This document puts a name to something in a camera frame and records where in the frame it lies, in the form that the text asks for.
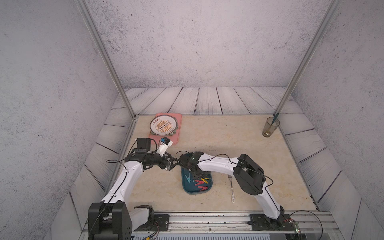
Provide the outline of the teal plastic storage box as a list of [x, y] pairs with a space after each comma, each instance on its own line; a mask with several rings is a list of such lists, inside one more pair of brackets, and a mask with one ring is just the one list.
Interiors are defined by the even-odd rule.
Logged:
[[198, 158], [202, 155], [202, 152], [186, 152], [179, 158], [181, 160], [182, 186], [184, 191], [190, 195], [206, 193], [213, 186], [211, 171], [203, 171], [198, 166]]

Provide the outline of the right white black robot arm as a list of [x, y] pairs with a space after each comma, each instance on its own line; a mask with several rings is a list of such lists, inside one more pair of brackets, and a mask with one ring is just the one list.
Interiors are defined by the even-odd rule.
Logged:
[[230, 158], [226, 154], [211, 156], [203, 152], [183, 154], [178, 158], [179, 166], [190, 172], [194, 180], [208, 176], [210, 172], [225, 174], [236, 179], [240, 188], [254, 196], [263, 209], [266, 221], [279, 227], [285, 219], [284, 208], [269, 191], [268, 178], [264, 170], [248, 155]]

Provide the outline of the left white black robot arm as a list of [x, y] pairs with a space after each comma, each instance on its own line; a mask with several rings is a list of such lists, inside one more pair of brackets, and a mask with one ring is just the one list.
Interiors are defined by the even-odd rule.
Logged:
[[136, 182], [144, 171], [154, 166], [171, 170], [174, 158], [167, 153], [173, 142], [163, 137], [151, 149], [154, 139], [138, 138], [130, 152], [118, 161], [123, 170], [110, 191], [99, 203], [92, 203], [88, 210], [88, 238], [90, 240], [129, 240], [138, 228], [150, 230], [156, 226], [152, 206], [137, 206], [129, 211], [127, 204]]

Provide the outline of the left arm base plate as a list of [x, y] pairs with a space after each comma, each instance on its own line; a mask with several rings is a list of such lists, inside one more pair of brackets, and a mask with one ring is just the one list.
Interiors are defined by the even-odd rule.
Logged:
[[154, 214], [149, 221], [139, 227], [134, 228], [135, 232], [167, 232], [169, 230], [170, 215]]

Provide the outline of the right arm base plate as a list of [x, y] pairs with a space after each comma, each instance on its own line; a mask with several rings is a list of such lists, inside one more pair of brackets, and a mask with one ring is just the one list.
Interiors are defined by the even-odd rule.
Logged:
[[295, 231], [296, 227], [293, 220], [289, 220], [289, 215], [284, 214], [278, 220], [270, 219], [264, 214], [251, 214], [250, 221], [247, 222], [253, 231]]

